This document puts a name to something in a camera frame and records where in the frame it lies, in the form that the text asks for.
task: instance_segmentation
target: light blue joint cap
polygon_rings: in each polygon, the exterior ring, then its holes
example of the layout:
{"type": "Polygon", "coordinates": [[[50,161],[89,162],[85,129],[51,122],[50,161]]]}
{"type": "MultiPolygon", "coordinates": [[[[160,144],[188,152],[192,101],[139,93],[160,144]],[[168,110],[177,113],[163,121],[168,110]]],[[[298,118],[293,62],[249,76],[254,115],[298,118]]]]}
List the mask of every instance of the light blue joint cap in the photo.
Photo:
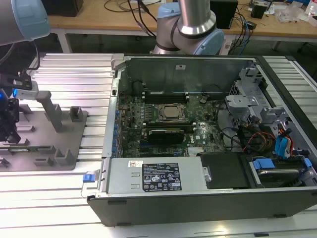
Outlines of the light blue joint cap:
{"type": "Polygon", "coordinates": [[[25,40],[49,35],[51,28],[41,0],[11,0],[16,24],[25,40]]]}
{"type": "Polygon", "coordinates": [[[224,33],[220,29],[216,29],[206,36],[205,40],[194,51],[194,55],[215,55],[220,50],[224,41],[224,33]]]}
{"type": "Polygon", "coordinates": [[[158,18],[180,15],[178,2],[166,3],[158,8],[158,18]]]}

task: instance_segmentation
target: gray robot arm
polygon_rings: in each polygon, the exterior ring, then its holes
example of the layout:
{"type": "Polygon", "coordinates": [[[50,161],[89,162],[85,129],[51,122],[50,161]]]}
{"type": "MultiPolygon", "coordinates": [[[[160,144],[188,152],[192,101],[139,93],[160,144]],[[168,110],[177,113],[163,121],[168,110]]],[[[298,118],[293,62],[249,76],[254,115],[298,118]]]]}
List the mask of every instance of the gray robot arm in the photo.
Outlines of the gray robot arm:
{"type": "Polygon", "coordinates": [[[209,0],[179,0],[158,10],[153,54],[215,55],[224,41],[209,0]]]}

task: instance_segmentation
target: blue cable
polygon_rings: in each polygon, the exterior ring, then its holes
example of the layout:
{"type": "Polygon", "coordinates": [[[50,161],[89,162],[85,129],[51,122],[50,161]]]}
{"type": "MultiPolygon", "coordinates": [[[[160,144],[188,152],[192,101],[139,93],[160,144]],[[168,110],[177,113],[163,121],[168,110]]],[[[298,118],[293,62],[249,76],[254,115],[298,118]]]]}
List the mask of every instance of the blue cable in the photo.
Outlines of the blue cable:
{"type": "Polygon", "coordinates": [[[248,24],[247,24],[247,22],[246,22],[246,20],[245,19],[242,19],[241,17],[234,17],[234,18],[236,18],[236,19],[238,19],[238,20],[241,20],[241,21],[243,21],[244,22],[244,24],[245,24],[245,26],[246,26],[246,39],[244,40],[244,45],[243,45],[243,47],[241,48],[241,51],[239,52],[239,55],[241,55],[241,53],[243,52],[243,50],[245,49],[245,47],[246,47],[246,45],[247,45],[247,42],[248,42],[248,37],[249,37],[249,28],[248,28],[248,24]]]}
{"type": "Polygon", "coordinates": [[[240,50],[240,52],[239,52],[239,54],[238,55],[241,55],[241,53],[243,52],[243,50],[245,49],[245,47],[246,47],[246,45],[247,45],[247,42],[248,42],[248,38],[249,38],[249,28],[248,28],[248,24],[247,24],[247,22],[246,22],[246,20],[243,20],[244,21],[244,24],[246,24],[246,35],[247,35],[247,38],[246,38],[246,40],[245,40],[245,42],[244,42],[244,45],[243,45],[243,47],[241,48],[241,50],[240,50]]]}

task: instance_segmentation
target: white sticker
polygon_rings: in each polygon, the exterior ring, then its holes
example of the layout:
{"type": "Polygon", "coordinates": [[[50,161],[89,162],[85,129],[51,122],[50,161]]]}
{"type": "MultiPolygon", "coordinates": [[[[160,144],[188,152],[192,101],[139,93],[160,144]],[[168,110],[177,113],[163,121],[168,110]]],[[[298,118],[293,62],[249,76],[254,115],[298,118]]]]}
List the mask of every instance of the white sticker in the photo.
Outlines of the white sticker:
{"type": "Polygon", "coordinates": [[[128,167],[142,167],[143,160],[129,160],[128,167]]]}
{"type": "Polygon", "coordinates": [[[184,64],[178,64],[175,67],[176,70],[185,70],[186,69],[186,65],[184,64]]]}

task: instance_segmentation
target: motherboard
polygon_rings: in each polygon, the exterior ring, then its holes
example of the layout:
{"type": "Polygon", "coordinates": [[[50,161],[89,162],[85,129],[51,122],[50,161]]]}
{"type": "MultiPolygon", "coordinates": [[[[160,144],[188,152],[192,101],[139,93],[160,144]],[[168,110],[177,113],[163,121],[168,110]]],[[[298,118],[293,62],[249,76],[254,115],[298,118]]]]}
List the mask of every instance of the motherboard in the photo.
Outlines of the motherboard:
{"type": "Polygon", "coordinates": [[[124,158],[196,156],[225,151],[215,122],[219,101],[188,95],[165,103],[121,94],[121,138],[124,158]]]}

